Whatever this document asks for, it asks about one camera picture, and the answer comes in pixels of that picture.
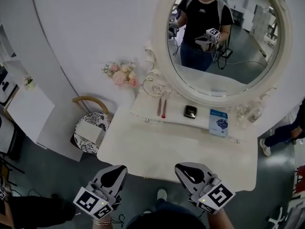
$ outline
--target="bracelet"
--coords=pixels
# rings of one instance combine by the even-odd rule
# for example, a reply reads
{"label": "bracelet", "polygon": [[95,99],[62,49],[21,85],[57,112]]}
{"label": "bracelet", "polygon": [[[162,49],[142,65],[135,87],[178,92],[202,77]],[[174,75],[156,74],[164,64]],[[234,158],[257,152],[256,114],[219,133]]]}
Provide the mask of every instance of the bracelet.
{"label": "bracelet", "polygon": [[98,226],[110,226],[112,224],[112,221],[96,221],[92,219],[95,225]]}

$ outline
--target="blue box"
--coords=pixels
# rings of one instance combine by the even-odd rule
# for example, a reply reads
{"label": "blue box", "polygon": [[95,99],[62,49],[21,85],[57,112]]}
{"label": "blue box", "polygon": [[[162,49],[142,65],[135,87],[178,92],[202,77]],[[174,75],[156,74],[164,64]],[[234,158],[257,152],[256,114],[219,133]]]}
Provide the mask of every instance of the blue box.
{"label": "blue box", "polygon": [[213,135],[228,136],[228,114],[211,109],[209,130]]}

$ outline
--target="white shoe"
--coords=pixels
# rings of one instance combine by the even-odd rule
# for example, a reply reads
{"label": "white shoe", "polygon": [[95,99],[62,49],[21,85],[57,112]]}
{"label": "white shoe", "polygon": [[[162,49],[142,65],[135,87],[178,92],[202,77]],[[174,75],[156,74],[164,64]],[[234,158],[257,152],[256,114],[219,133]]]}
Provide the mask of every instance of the white shoe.
{"label": "white shoe", "polygon": [[165,201],[167,201],[167,192],[165,189],[161,188],[158,190],[157,194],[157,200],[163,198]]}
{"label": "white shoe", "polygon": [[265,139],[259,140],[259,145],[262,147],[264,154],[269,157],[271,155],[270,147],[265,145]]}

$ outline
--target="pink flower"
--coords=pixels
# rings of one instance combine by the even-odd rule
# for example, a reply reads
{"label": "pink flower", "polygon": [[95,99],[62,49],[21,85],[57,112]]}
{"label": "pink flower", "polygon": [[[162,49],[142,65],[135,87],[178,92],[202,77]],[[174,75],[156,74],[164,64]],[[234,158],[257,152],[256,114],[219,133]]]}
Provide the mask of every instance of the pink flower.
{"label": "pink flower", "polygon": [[122,71],[117,71],[113,74],[113,82],[116,86],[122,87],[126,84],[126,74]]}
{"label": "pink flower", "polygon": [[113,64],[110,66],[110,70],[113,72],[117,72],[119,70],[119,66],[117,64]]}
{"label": "pink flower", "polygon": [[129,86],[131,86],[131,87],[137,87],[138,85],[139,85],[139,82],[138,82],[137,78],[131,78],[131,79],[129,80]]}

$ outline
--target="jeans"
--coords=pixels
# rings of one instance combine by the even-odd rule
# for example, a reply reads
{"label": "jeans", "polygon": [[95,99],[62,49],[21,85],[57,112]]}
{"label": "jeans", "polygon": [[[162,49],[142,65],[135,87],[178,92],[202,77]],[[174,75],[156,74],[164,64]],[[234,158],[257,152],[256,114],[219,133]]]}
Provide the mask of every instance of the jeans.
{"label": "jeans", "polygon": [[[173,203],[170,203],[170,202],[167,202],[165,201],[163,198],[160,198],[157,200],[157,203],[156,203],[156,212],[157,211],[160,211],[160,210],[171,210],[171,211],[175,211],[175,212],[179,212],[179,213],[184,213],[184,214],[190,214],[194,217],[196,217],[191,211],[189,211],[188,209],[182,207],[182,206],[179,206],[179,205],[176,205],[176,204],[173,204]],[[126,228],[128,228],[132,223],[134,223],[139,217],[141,216],[144,216],[145,214],[142,214],[142,215],[139,215],[139,216],[136,216],[134,217],[127,225]]]}
{"label": "jeans", "polygon": [[180,55],[183,66],[199,71],[207,71],[213,62],[210,52],[193,48],[184,41],[181,43]]}
{"label": "jeans", "polygon": [[[278,143],[283,143],[291,140],[291,132],[300,125],[300,119],[297,117],[295,121],[290,125],[284,125],[275,130],[274,135],[265,139],[265,145],[267,147],[272,147]],[[303,138],[305,131],[303,131],[297,139]]]}

